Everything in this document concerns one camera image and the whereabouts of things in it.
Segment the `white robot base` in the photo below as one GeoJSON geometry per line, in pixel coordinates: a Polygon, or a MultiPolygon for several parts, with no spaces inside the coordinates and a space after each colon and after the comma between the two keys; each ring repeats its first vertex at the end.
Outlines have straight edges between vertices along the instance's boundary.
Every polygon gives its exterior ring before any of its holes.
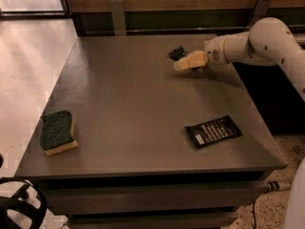
{"type": "Polygon", "coordinates": [[[283,229],[305,229],[305,158],[295,173],[283,229]]]}

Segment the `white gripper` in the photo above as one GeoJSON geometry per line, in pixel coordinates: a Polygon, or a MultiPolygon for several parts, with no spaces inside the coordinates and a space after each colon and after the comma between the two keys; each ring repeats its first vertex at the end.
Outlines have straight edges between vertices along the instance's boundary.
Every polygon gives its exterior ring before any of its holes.
{"type": "Polygon", "coordinates": [[[204,52],[194,51],[180,58],[173,64],[177,71],[205,67],[209,62],[212,65],[228,64],[224,46],[227,36],[217,36],[204,42],[204,52]]]}

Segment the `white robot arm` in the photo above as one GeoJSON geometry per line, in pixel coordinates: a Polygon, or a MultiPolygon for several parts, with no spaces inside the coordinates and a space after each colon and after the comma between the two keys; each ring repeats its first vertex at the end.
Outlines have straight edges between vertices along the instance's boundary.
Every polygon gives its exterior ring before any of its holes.
{"type": "Polygon", "coordinates": [[[217,36],[204,42],[203,50],[183,53],[174,62],[177,71],[243,63],[253,66],[279,66],[300,97],[305,100],[305,50],[279,19],[266,17],[249,31],[217,36]]]}

